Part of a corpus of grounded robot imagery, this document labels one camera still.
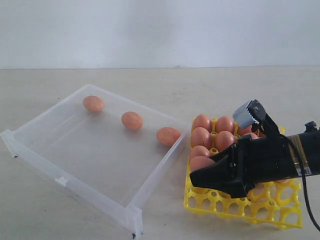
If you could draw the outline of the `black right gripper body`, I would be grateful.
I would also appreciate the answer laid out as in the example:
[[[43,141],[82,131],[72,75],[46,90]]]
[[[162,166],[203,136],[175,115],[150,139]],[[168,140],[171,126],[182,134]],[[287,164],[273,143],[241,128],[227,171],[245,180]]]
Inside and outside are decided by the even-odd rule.
[[[243,163],[247,178],[255,184],[298,178],[297,156],[271,117],[266,114],[260,124],[251,126],[262,130],[265,137],[241,137],[236,144],[237,163]]]

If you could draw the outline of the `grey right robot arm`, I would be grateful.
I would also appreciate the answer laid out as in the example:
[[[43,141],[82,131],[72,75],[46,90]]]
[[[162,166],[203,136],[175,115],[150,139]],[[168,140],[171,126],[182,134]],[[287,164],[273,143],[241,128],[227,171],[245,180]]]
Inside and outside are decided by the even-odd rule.
[[[291,136],[268,131],[258,139],[240,137],[211,156],[212,164],[191,170],[192,185],[244,198],[260,183],[319,175],[320,131],[314,122],[305,127],[305,132]]]

